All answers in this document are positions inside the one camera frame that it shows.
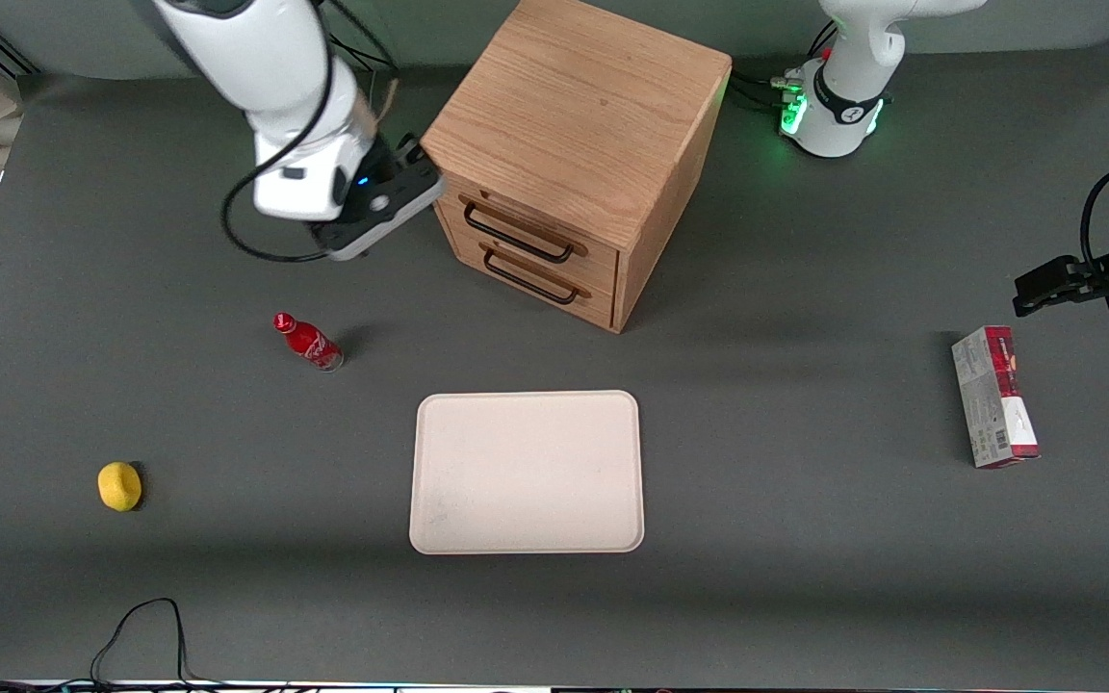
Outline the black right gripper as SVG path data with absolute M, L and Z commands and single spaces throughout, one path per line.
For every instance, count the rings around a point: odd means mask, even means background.
M 403 208 L 435 197 L 436 165 L 414 133 L 396 146 L 375 137 L 348 186 L 348 208 Z

